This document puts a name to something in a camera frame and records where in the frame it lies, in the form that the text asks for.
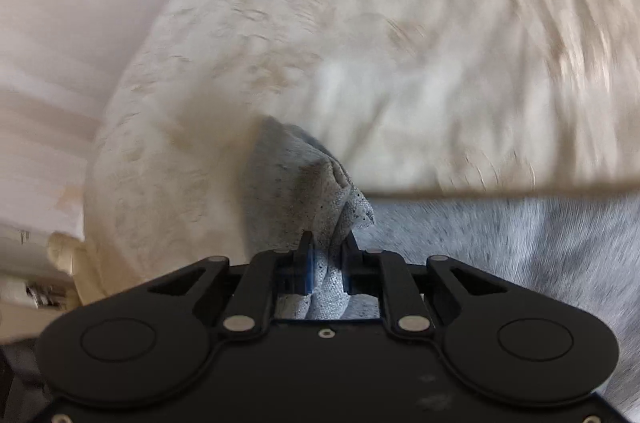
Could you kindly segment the grey speckled pants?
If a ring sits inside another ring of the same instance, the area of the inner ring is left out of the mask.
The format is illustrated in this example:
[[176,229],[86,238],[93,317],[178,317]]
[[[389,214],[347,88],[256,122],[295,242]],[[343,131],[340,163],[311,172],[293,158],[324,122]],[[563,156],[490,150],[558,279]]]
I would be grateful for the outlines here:
[[245,255],[293,250],[314,235],[314,292],[285,299],[293,318],[364,318],[338,268],[340,242],[408,263],[444,254],[593,313],[620,342],[605,397],[639,417],[639,198],[635,194],[418,200],[363,195],[344,166],[298,126],[262,119],[241,178]]

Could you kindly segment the cream floral bedspread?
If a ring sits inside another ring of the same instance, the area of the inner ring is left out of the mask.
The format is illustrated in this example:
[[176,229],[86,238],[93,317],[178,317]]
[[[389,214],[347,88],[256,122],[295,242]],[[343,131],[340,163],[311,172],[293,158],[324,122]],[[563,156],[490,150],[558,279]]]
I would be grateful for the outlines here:
[[639,183],[639,0],[169,0],[105,112],[85,194],[100,296],[243,261],[262,119],[367,194]]

